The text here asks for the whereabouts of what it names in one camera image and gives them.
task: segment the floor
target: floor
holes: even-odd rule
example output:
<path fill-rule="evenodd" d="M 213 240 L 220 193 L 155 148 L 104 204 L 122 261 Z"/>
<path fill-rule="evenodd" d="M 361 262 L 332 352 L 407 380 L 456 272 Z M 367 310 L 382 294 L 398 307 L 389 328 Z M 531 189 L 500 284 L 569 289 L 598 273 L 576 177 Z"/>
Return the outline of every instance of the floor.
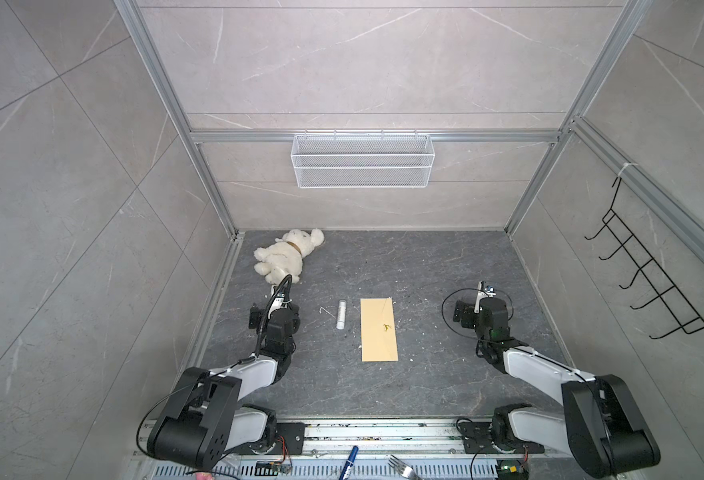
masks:
<path fill-rule="evenodd" d="M 283 233 L 245 234 L 203 360 L 206 367 L 250 354 L 254 336 L 247 328 L 248 311 L 254 302 L 262 306 L 269 293 L 253 270 L 252 252 Z M 291 290 L 301 317 L 293 363 L 280 382 L 245 401 L 291 416 L 481 416 L 515 402 L 556 411 L 561 407 L 554 400 L 478 359 L 476 341 L 443 323 L 443 299 L 481 279 L 511 296 L 514 336 L 564 360 L 503 232 L 328 231 L 325 244 L 304 259 L 301 282 Z M 445 306 L 449 321 L 460 295 Z M 359 299 L 388 296 L 399 360 L 363 363 Z M 344 331 L 336 330 L 334 317 L 340 299 L 348 301 Z M 585 478 L 569 459 L 538 460 L 534 466 L 538 475 L 532 478 Z"/>

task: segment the wire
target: wire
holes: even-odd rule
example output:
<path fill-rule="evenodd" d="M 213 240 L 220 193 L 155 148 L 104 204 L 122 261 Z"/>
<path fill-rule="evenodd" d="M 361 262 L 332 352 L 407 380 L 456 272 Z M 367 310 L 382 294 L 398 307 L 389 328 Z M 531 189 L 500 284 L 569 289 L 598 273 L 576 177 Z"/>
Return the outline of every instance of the wire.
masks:
<path fill-rule="evenodd" d="M 455 333 L 458 336 L 462 336 L 465 339 L 477 340 L 477 336 L 464 335 L 463 333 L 455 330 L 452 326 L 450 326 L 450 323 L 448 323 L 448 321 L 445 319 L 445 303 L 448 302 L 448 299 L 450 297 L 452 297 L 453 295 L 455 295 L 456 293 L 463 292 L 465 290 L 473 290 L 474 292 L 481 292 L 482 291 L 477 288 L 460 288 L 460 289 L 456 290 L 455 292 L 450 293 L 448 296 L 445 297 L 445 299 L 443 300 L 443 304 L 440 306 L 440 315 L 443 316 L 443 322 L 445 322 L 445 325 L 448 326 L 448 328 L 451 331 L 453 331 L 453 333 Z M 509 306 L 511 307 L 511 314 L 509 315 L 509 318 L 507 319 L 507 321 L 510 321 L 511 318 L 513 316 L 515 316 L 515 305 L 514 305 L 514 303 L 511 302 L 511 296 L 508 293 L 504 292 L 503 290 L 496 290 L 496 292 L 503 293 L 509 299 Z"/>
<path fill-rule="evenodd" d="M 163 403 L 165 400 L 167 400 L 167 399 L 171 398 L 172 396 L 174 396 L 176 393 L 179 393 L 179 392 L 181 392 L 182 390 L 185 390 L 185 389 L 188 389 L 188 388 L 190 388 L 190 386 L 189 386 L 189 385 L 186 385 L 186 386 L 183 386 L 183 387 L 180 388 L 180 389 L 176 389 L 176 390 L 174 390 L 173 392 L 168 393 L 168 394 L 167 394 L 166 396 L 164 396 L 163 398 L 160 398 L 160 399 L 158 400 L 158 402 L 155 403 L 155 405 L 152 406 L 152 408 L 149 408 L 149 409 L 147 410 L 146 414 L 145 414 L 144 417 L 142 418 L 141 423 L 138 424 L 138 428 L 136 428 L 136 448 L 138 448 L 138 451 L 139 451 L 139 452 L 143 453 L 144 455 L 148 456 L 149 458 L 154 458 L 155 460 L 159 460 L 159 459 L 160 459 L 160 458 L 157 458 L 157 457 L 155 457 L 155 456 L 149 455 L 149 452 L 147 452 L 144 448 L 142 448 L 141 445 L 139 445 L 139 443 L 138 443 L 138 438 L 139 438 L 139 436 L 141 436 L 142 427 L 144 426 L 144 422 L 147 421 L 147 417 L 149 417 L 149 414 L 152 413 L 152 410 L 154 410 L 155 408 L 157 408 L 158 405 L 160 405 L 161 403 Z"/>
<path fill-rule="evenodd" d="M 227 370 L 230 370 L 230 369 L 234 368 L 235 366 L 238 366 L 238 365 L 242 364 L 243 362 L 245 362 L 245 360 L 237 360 L 237 362 L 235 362 L 234 364 L 232 364 L 231 366 L 229 366 L 226 370 L 224 370 L 224 371 L 221 372 L 221 373 L 209 373 L 209 374 L 208 374 L 208 377 L 206 377 L 205 379 L 207 380 L 207 379 L 211 379 L 211 378 L 213 378 L 213 377 L 215 377 L 215 376 L 220 376 L 222 373 L 226 373 Z M 191 387 L 192 389 L 194 388 L 194 386 L 186 385 L 186 386 L 183 386 L 183 387 L 181 387 L 181 388 L 179 388 L 179 389 L 175 389 L 173 392 L 170 392 L 170 393 L 168 393 L 166 396 L 164 396 L 163 398 L 160 398 L 160 399 L 158 400 L 158 402 L 155 403 L 155 405 L 152 406 L 152 408 L 149 408 L 149 409 L 147 410 L 146 414 L 142 417 L 141 423 L 138 424 L 138 428 L 136 428 L 136 448 L 138 448 L 138 451 L 139 451 L 139 452 L 143 453 L 144 455 L 148 456 L 149 458 L 154 458 L 155 460 L 160 460 L 160 458 L 157 458 L 157 457 L 155 457 L 155 456 L 149 455 L 149 452 L 147 452 L 144 448 L 142 448 L 142 446 L 138 443 L 138 439 L 139 439 L 139 437 L 141 436 L 142 427 L 144 426 L 144 422 L 147 421 L 147 417 L 149 417 L 149 414 L 152 413 L 152 411 L 153 411 L 155 408 L 158 408 L 158 405 L 160 405 L 161 403 L 163 403 L 165 400 L 171 398 L 171 397 L 174 396 L 175 394 L 177 394 L 177 393 L 179 393 L 179 392 L 181 392 L 181 391 L 183 391 L 183 390 L 185 390 L 185 389 L 188 389 L 188 388 L 190 388 L 190 387 Z"/>
<path fill-rule="evenodd" d="M 480 455 L 480 452 L 475 453 L 475 456 L 472 457 L 472 462 L 469 463 L 469 477 L 470 477 L 472 480 L 475 480 L 475 473 L 472 472 L 472 470 L 473 470 L 474 467 L 475 467 L 475 458 L 477 458 L 478 455 Z"/>
<path fill-rule="evenodd" d="M 458 293 L 458 292 L 463 292 L 464 290 L 473 290 L 473 291 L 475 291 L 475 292 L 479 292 L 479 291 L 480 291 L 479 289 L 476 289 L 476 288 L 460 288 L 460 289 L 456 290 L 455 292 L 453 292 L 453 293 L 451 293 L 450 295 L 446 296 L 446 297 L 445 297 L 445 300 L 443 300 L 443 304 L 440 306 L 440 315 L 443 316 L 443 322 L 445 322 L 445 325 L 448 326 L 448 328 L 449 328 L 453 333 L 455 333 L 455 334 L 458 335 L 458 336 L 462 336 L 462 337 L 464 337 L 465 339 L 477 340 L 477 337 L 476 337 L 476 336 L 464 335 L 463 333 L 458 332 L 457 330 L 454 330 L 453 327 L 450 326 L 450 323 L 448 323 L 448 321 L 445 319 L 445 302 L 447 302 L 448 299 L 449 299 L 450 297 L 452 297 L 453 295 L 455 295 L 456 293 Z"/>
<path fill-rule="evenodd" d="M 280 460 L 280 463 L 285 462 L 285 456 L 287 454 L 287 449 L 285 448 L 285 438 L 283 436 L 277 436 L 278 439 L 280 440 L 280 443 L 283 444 L 283 459 Z"/>
<path fill-rule="evenodd" d="M 267 308 L 263 309 L 261 321 L 259 322 L 258 329 L 256 330 L 256 348 L 253 349 L 253 354 L 257 358 L 261 355 L 261 342 L 263 341 L 263 333 L 266 331 L 267 324 L 269 323 L 269 310 L 272 308 L 272 304 L 277 299 L 277 295 L 279 295 L 286 286 L 290 288 L 291 283 L 293 283 L 293 276 L 288 274 L 285 278 L 283 278 L 283 281 L 277 285 L 277 288 L 274 289 L 274 293 L 272 293 L 272 296 L 267 302 Z"/>
<path fill-rule="evenodd" d="M 459 433 L 461 434 L 461 436 L 466 437 L 466 438 L 471 438 L 472 440 L 477 440 L 477 437 L 473 437 L 473 436 L 467 435 L 467 434 L 469 433 L 469 430 L 467 430 L 466 433 L 463 433 L 463 432 L 461 431 L 461 428 L 459 428 L 459 423 L 461 423 L 461 422 L 470 422 L 470 423 L 474 423 L 474 422 L 472 422 L 472 419 L 471 419 L 471 418 L 466 418 L 466 417 L 458 417 L 458 418 L 456 418 L 456 419 L 455 419 L 455 429 L 459 431 Z"/>
<path fill-rule="evenodd" d="M 498 292 L 503 293 L 504 295 L 506 295 L 506 298 L 509 299 L 509 306 L 511 307 L 511 313 L 509 314 L 509 318 L 506 319 L 506 321 L 508 322 L 508 321 L 510 321 L 510 320 L 512 319 L 512 317 L 515 316 L 515 304 L 511 301 L 511 295 L 509 295 L 508 293 L 504 292 L 503 290 L 495 289 L 495 293 L 498 293 Z"/>

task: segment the fork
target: fork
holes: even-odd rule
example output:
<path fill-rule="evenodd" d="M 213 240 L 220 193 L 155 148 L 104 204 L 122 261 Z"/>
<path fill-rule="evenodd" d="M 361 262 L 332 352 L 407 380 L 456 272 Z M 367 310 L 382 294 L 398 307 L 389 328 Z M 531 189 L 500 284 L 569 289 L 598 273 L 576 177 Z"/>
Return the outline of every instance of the fork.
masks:
<path fill-rule="evenodd" d="M 395 471 L 409 480 L 424 480 L 423 478 L 416 475 L 415 470 L 411 468 L 408 464 L 400 460 L 394 455 L 389 456 L 389 466 L 394 468 Z"/>

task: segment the metal base plate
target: metal base plate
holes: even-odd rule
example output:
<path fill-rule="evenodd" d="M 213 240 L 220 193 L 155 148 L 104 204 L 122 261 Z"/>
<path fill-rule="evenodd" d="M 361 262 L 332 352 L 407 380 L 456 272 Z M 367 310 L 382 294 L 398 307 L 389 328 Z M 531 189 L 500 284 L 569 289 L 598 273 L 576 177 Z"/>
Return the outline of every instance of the metal base plate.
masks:
<path fill-rule="evenodd" d="M 278 422 L 277 423 L 277 436 L 282 436 L 285 438 L 285 446 L 288 448 L 288 453 L 290 455 L 299 456 L 303 451 L 304 443 L 304 430 L 306 430 L 307 424 L 301 422 Z M 238 455 L 253 455 L 253 450 L 251 450 L 247 445 L 241 445 L 232 450 L 232 453 L 237 453 Z M 264 455 L 282 455 L 282 446 L 280 442 L 276 442 L 274 446 Z"/>
<path fill-rule="evenodd" d="M 495 446 L 490 435 L 491 422 L 489 420 L 481 420 L 474 422 L 460 422 L 459 431 L 463 435 L 464 452 L 465 453 L 508 453 L 508 454 L 525 454 L 525 449 L 528 449 L 528 454 L 544 453 L 544 446 L 535 442 L 525 442 L 520 446 Z"/>
<path fill-rule="evenodd" d="M 487 433 L 491 417 L 470 418 L 464 422 Z M 147 422 L 151 428 L 153 421 Z M 259 462 L 276 462 L 282 453 L 275 448 L 268 455 L 230 455 L 214 469 L 215 472 L 234 475 L 241 480 L 261 478 L 295 478 L 315 480 L 338 478 L 341 466 L 353 446 L 359 447 L 355 469 L 351 479 L 384 480 L 399 478 L 388 466 L 389 456 L 394 454 L 413 466 L 423 478 L 470 480 L 471 478 L 496 478 L 499 460 L 521 460 L 524 449 L 516 453 L 502 453 L 492 445 L 484 446 L 481 453 L 465 452 L 463 432 L 455 427 L 455 417 L 422 418 L 304 418 L 282 417 L 278 432 L 286 439 L 291 452 L 298 450 L 296 437 L 301 437 L 303 452 L 291 453 L 293 467 L 290 472 L 275 475 Z M 569 458 L 556 451 L 541 453 L 540 449 L 528 448 L 530 458 Z M 156 462 L 152 469 L 155 480 L 189 480 L 184 476 L 191 468 L 171 462 Z"/>

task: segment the white teddy bear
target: white teddy bear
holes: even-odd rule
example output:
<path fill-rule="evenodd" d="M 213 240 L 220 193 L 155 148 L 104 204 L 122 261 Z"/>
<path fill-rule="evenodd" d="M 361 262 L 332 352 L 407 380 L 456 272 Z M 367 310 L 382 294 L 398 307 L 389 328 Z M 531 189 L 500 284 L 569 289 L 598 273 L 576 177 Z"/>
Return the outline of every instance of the white teddy bear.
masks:
<path fill-rule="evenodd" d="M 323 232 L 316 228 L 312 234 L 301 230 L 291 230 L 283 238 L 274 239 L 274 245 L 257 248 L 253 256 L 259 261 L 253 266 L 259 275 L 266 275 L 265 280 L 274 285 L 283 281 L 286 275 L 293 276 L 293 282 L 299 283 L 303 267 L 303 258 L 325 241 Z"/>

